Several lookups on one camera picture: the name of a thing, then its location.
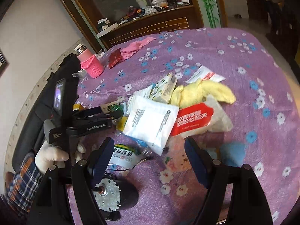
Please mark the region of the left plaid sleeve forearm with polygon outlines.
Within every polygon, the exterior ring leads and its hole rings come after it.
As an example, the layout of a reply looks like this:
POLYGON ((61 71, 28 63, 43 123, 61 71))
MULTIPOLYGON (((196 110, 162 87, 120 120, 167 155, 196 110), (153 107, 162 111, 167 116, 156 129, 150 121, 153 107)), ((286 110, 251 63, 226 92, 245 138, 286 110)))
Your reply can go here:
POLYGON ((43 174, 35 164, 35 155, 29 152, 19 172, 13 175, 4 194, 4 201, 20 216, 27 216, 42 178, 43 174))

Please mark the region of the left white gloved hand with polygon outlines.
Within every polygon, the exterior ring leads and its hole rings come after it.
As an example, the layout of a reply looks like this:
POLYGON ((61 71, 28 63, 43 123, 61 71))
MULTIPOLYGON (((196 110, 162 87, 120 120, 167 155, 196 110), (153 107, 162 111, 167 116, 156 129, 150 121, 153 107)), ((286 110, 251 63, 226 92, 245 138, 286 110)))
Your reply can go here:
POLYGON ((46 140, 38 151, 34 158, 34 163, 42 175, 45 175, 49 167, 57 165, 59 168, 63 168, 66 161, 71 161, 71 164, 75 164, 82 160, 82 155, 86 153, 86 148, 83 144, 78 143, 75 150, 68 154, 62 149, 50 145, 46 140))

